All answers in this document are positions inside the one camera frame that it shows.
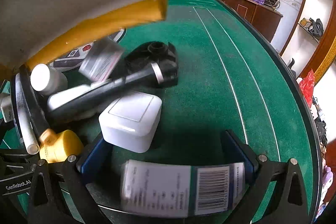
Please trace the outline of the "white round bottle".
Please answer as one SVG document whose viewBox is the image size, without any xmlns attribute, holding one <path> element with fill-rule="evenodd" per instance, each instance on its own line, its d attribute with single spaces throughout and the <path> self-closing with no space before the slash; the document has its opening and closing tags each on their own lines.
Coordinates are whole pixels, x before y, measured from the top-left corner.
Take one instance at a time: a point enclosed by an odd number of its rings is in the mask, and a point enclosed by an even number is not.
<svg viewBox="0 0 336 224">
<path fill-rule="evenodd" d="M 44 96 L 50 96 L 68 88 L 66 76 L 45 64 L 34 67 L 30 75 L 30 83 L 35 91 Z"/>
</svg>

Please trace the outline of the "white barcode medicine box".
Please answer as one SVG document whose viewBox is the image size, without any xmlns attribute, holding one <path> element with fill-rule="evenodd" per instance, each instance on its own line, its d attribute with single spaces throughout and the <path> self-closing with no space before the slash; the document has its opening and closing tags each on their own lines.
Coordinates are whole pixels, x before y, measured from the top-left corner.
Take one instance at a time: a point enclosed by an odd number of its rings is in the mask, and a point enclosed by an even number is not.
<svg viewBox="0 0 336 224">
<path fill-rule="evenodd" d="M 243 196 L 243 162 L 216 166 L 129 160 L 123 166 L 121 208 L 163 218 L 186 218 L 233 209 Z"/>
</svg>

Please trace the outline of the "white square plastic container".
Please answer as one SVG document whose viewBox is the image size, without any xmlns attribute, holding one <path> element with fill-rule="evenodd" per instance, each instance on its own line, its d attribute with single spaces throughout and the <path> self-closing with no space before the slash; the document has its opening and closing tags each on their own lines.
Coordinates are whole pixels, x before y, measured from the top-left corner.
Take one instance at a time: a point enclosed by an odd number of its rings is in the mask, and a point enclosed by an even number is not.
<svg viewBox="0 0 336 224">
<path fill-rule="evenodd" d="M 98 120 L 106 142 L 136 153 L 151 145 L 161 118 L 161 98 L 142 92 L 129 92 L 114 100 Z"/>
</svg>

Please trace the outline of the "small silver pink-label box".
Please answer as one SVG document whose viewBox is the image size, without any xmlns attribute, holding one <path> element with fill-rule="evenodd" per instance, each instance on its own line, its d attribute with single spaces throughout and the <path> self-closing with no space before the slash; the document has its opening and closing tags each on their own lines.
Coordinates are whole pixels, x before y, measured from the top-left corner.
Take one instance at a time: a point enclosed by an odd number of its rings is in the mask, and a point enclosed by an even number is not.
<svg viewBox="0 0 336 224">
<path fill-rule="evenodd" d="M 105 81 L 123 53 L 123 47 L 108 37 L 97 40 L 80 65 L 79 72 L 92 82 Z"/>
</svg>

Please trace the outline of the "black rod with silver ring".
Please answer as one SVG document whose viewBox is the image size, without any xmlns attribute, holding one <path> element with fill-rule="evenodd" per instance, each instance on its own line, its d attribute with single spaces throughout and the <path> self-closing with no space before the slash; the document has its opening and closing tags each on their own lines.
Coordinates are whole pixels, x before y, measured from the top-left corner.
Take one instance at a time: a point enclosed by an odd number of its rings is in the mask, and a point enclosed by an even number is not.
<svg viewBox="0 0 336 224">
<path fill-rule="evenodd" d="M 108 98 L 117 97 L 124 92 L 131 90 L 151 80 L 161 84 L 164 81 L 163 74 L 166 67 L 163 64 L 151 63 L 148 67 L 121 77 L 115 81 L 103 84 L 94 88 L 83 95 L 65 103 L 64 105 L 52 110 L 47 114 L 48 118 L 54 122 L 61 122 L 69 117 L 88 111 L 95 106 L 103 103 Z"/>
</svg>

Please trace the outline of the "yellow-edged cardboard box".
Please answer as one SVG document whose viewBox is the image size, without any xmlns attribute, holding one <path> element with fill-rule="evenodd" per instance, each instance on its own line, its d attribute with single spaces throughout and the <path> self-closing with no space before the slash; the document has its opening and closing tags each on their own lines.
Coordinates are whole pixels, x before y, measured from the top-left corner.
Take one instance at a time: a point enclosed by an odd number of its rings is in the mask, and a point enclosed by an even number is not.
<svg viewBox="0 0 336 224">
<path fill-rule="evenodd" d="M 1 0 L 1 77 L 121 28 L 163 20 L 167 0 Z"/>
</svg>

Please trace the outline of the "black plastic funnel base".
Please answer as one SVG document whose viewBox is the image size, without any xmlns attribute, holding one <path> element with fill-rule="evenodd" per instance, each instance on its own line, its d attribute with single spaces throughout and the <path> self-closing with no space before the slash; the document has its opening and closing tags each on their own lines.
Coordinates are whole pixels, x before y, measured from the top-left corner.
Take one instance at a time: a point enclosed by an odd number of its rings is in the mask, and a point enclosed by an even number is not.
<svg viewBox="0 0 336 224">
<path fill-rule="evenodd" d="M 170 65 L 172 71 L 163 72 L 163 83 L 157 83 L 157 80 L 150 80 L 145 84 L 151 88 L 169 88 L 178 84 L 178 56 L 175 46 L 171 43 L 146 42 L 135 48 L 125 58 L 125 65 L 128 73 L 135 73 L 145 68 L 151 63 L 157 63 L 159 66 Z"/>
</svg>

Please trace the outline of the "mahjong table centre control panel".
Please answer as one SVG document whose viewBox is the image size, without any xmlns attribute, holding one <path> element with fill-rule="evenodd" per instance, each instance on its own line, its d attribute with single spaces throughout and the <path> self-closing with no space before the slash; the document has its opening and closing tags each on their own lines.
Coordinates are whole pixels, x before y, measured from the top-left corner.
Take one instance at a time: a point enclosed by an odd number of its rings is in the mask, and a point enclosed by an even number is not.
<svg viewBox="0 0 336 224">
<path fill-rule="evenodd" d="M 84 46 L 72 49 L 68 53 L 49 63 L 49 66 L 61 72 L 71 71 L 80 67 L 94 43 L 95 40 L 91 43 L 84 44 Z"/>
</svg>

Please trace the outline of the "wooden counter cabinet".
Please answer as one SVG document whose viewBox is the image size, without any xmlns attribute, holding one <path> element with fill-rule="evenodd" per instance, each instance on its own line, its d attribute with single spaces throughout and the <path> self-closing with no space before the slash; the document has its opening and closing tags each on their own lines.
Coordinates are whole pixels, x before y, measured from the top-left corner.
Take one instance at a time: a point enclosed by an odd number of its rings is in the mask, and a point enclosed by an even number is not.
<svg viewBox="0 0 336 224">
<path fill-rule="evenodd" d="M 256 30 L 271 42 L 282 14 L 252 0 L 221 0 L 246 19 Z"/>
</svg>

